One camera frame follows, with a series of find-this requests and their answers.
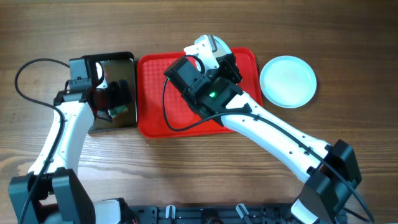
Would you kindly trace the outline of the green yellow sponge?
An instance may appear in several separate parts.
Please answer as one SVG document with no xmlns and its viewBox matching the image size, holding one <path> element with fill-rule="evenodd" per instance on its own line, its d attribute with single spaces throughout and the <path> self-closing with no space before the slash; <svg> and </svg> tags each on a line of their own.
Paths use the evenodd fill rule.
<svg viewBox="0 0 398 224">
<path fill-rule="evenodd" d="M 128 111 L 128 107 L 126 105 L 117 106 L 108 110 L 110 117 L 115 119 L 116 117 L 120 116 L 121 114 Z"/>
</svg>

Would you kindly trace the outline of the light blue plate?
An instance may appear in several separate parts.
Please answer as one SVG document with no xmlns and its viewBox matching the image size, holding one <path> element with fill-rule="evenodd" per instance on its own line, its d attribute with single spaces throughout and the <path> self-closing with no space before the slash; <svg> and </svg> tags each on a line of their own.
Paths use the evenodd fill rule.
<svg viewBox="0 0 398 224">
<path fill-rule="evenodd" d="M 216 48 L 217 48 L 217 51 L 213 52 L 213 55 L 216 58 L 223 57 L 225 55 L 232 53 L 231 49 L 228 47 L 228 45 L 222 39 L 220 39 L 219 37 L 217 37 L 215 35 L 213 36 L 213 39 L 215 41 Z"/>
<path fill-rule="evenodd" d="M 317 91 L 317 77 L 304 60 L 283 55 L 268 61 L 259 75 L 263 95 L 282 108 L 307 104 Z"/>
</svg>

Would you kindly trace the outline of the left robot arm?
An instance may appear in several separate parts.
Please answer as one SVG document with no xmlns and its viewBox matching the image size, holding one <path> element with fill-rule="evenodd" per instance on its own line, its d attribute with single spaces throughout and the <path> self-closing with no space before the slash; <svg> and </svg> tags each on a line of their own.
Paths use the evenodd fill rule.
<svg viewBox="0 0 398 224">
<path fill-rule="evenodd" d="M 40 156 L 13 177 L 9 196 L 19 223 L 137 223 L 123 198 L 93 202 L 77 177 L 83 143 L 98 111 L 132 101 L 126 80 L 106 88 L 88 84 L 57 93 L 54 118 Z"/>
</svg>

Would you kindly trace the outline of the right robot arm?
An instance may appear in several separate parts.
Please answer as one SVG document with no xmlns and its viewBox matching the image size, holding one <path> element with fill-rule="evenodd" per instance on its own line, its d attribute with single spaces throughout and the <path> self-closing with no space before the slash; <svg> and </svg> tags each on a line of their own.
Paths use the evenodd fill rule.
<svg viewBox="0 0 398 224">
<path fill-rule="evenodd" d="M 353 148 L 306 136 L 259 106 L 238 86 L 243 79 L 236 57 L 226 54 L 211 63 L 184 55 L 164 75 L 203 122 L 213 120 L 263 147 L 283 162 L 304 186 L 290 212 L 302 223 L 332 222 L 356 192 L 361 173 Z"/>
</svg>

